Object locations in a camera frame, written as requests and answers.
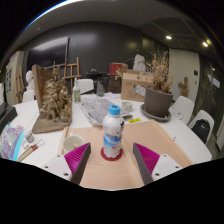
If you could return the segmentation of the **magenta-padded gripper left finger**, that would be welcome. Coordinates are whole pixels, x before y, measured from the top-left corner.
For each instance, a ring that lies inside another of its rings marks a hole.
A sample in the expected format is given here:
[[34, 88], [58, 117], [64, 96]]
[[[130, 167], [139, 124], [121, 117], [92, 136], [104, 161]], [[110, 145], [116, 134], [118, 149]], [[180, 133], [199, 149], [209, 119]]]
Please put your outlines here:
[[86, 143], [65, 155], [54, 156], [43, 166], [43, 169], [79, 185], [90, 154], [91, 144]]

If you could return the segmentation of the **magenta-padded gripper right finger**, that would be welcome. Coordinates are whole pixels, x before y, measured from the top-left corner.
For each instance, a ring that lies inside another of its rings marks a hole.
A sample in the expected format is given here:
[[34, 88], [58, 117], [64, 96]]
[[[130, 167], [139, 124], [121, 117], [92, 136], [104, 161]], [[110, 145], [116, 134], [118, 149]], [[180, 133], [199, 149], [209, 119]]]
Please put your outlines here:
[[133, 154], [145, 185], [182, 169], [168, 154], [159, 155], [138, 143], [133, 144]]

